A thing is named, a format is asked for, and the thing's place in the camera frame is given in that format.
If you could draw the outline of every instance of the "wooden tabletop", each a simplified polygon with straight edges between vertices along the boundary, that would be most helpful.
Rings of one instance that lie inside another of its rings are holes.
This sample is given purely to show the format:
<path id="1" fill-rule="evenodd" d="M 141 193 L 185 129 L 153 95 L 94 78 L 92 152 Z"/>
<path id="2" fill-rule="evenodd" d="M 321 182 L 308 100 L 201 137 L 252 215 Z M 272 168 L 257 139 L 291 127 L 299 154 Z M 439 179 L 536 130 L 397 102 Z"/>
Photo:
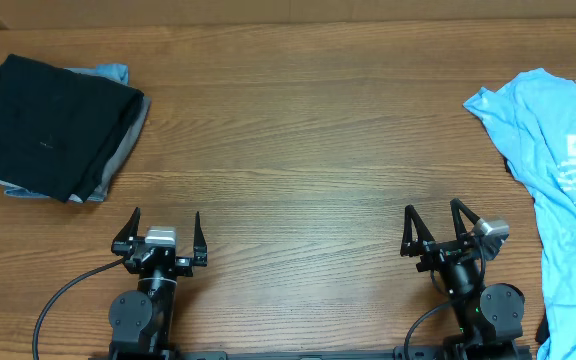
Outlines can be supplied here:
<path id="1" fill-rule="evenodd" d="M 177 226 L 187 254 L 201 211 L 210 263 L 178 287 L 172 340 L 184 350 L 391 349 L 444 301 L 399 256 L 404 207 L 451 240 L 453 197 L 510 223 L 487 283 L 524 292 L 519 343 L 536 351 L 533 202 L 462 103 L 538 67 L 576 78 L 576 20 L 0 31 L 0 63 L 8 53 L 127 64 L 153 102 L 103 204 L 0 188 L 0 359 L 30 359 L 44 304 L 116 259 L 110 242 L 136 206 L 142 233 Z M 106 351 L 109 305 L 136 280 L 114 268 L 69 290 L 42 327 L 42 359 Z M 413 343 L 457 332 L 446 311 Z"/>

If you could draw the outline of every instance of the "black folded shirt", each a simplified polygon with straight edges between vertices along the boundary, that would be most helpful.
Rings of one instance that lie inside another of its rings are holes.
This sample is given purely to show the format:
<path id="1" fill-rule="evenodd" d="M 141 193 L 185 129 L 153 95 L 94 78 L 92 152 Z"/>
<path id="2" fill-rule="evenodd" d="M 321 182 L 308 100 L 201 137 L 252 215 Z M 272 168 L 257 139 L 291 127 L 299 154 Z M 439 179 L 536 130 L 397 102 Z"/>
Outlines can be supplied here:
<path id="1" fill-rule="evenodd" d="M 85 200 L 140 110 L 143 93 L 9 55 L 0 66 L 0 180 Z"/>

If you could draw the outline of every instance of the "folded clothing stack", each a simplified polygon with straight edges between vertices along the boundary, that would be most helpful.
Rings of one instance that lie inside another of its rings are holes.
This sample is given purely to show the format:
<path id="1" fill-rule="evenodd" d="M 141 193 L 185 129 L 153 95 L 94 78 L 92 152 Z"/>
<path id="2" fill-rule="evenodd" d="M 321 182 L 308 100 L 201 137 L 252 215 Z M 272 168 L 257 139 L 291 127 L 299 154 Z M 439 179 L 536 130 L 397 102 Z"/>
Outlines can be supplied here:
<path id="1" fill-rule="evenodd" d="M 0 66 L 6 194 L 103 201 L 150 105 L 127 81 L 124 65 L 67 70 L 10 55 Z"/>

